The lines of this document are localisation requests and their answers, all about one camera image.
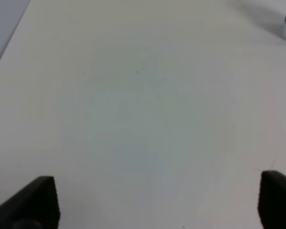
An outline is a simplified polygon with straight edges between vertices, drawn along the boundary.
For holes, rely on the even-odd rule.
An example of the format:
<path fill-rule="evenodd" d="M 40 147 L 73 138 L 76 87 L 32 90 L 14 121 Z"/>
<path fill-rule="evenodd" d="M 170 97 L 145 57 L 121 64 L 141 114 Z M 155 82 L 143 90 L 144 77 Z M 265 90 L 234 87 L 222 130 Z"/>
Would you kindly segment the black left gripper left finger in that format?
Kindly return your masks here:
<path fill-rule="evenodd" d="M 52 176 L 37 177 L 0 204 L 0 229 L 57 229 L 60 217 Z"/>

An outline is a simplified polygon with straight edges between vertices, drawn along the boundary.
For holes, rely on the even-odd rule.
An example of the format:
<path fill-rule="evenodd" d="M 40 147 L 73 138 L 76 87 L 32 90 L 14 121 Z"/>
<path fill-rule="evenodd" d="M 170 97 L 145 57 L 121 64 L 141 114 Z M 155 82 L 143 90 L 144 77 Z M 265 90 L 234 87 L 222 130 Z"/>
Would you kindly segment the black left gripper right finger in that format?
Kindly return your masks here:
<path fill-rule="evenodd" d="M 261 173 L 258 214 L 265 229 L 286 229 L 286 176 L 275 170 Z"/>

